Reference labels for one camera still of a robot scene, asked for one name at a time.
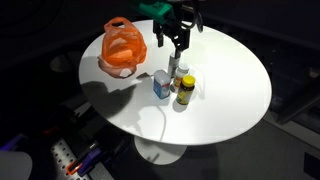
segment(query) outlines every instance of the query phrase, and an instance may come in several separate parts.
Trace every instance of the small bottle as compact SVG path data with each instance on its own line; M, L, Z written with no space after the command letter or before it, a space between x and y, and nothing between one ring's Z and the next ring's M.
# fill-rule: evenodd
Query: small bottle
M190 102L191 95L194 90L194 83L196 79L193 76L186 75L183 77L178 95L177 95L177 102L182 105L187 105Z
M170 81L170 76L164 70L158 70L154 73L153 90L160 99L169 96Z
M174 77L173 85L177 89L180 87L183 76L187 75L189 72L189 66L185 63L179 64L178 69Z
M174 52L170 54L169 66L168 66L168 75L173 78L175 76L176 69L179 66L180 58L175 58Z

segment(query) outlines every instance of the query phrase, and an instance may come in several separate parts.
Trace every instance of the robotic arm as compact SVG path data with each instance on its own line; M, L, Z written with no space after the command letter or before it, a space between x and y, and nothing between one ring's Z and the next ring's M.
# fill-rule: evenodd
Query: robotic arm
M168 0L170 3L133 1L134 9L153 19L153 33L157 35L158 47L163 46L163 35L171 39L176 48L175 59L180 58L181 52L189 48L190 29L197 25L199 32L203 30L199 0L191 0L192 6L184 5L183 1L186 0ZM182 22L185 13L193 15L191 25Z

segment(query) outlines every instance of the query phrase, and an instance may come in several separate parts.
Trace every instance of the white round table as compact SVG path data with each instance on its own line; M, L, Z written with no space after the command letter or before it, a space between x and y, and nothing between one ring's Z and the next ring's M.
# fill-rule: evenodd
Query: white round table
M158 48L152 21L133 23L147 45L147 57L127 79L115 79L100 70L103 35L84 52L80 83L88 101L107 121L135 136L139 153L155 164L176 161L187 145L205 145L236 137L257 124L271 101L271 83L259 59L230 36L204 27L192 29L190 47L181 62L196 78L188 106L176 94L159 99L153 91L153 73L167 71L175 50L170 39Z

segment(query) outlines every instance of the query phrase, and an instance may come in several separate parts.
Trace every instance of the orange mesh bag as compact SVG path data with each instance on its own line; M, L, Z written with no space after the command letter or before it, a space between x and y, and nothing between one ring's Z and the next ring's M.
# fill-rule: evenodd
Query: orange mesh bag
M125 78L121 76L124 69L131 71L129 75L134 74L137 64L143 63L146 58L147 47L142 34L123 17L110 20L104 29L106 33L98 57L99 67L115 78Z

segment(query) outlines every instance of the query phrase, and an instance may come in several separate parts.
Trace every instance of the white pegboard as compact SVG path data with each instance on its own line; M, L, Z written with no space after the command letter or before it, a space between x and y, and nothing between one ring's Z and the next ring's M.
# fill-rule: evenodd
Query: white pegboard
M56 180L91 180L87 175L81 177L78 173L69 175L66 167L76 160L68 144L61 139L51 147L51 152L56 162L57 177Z

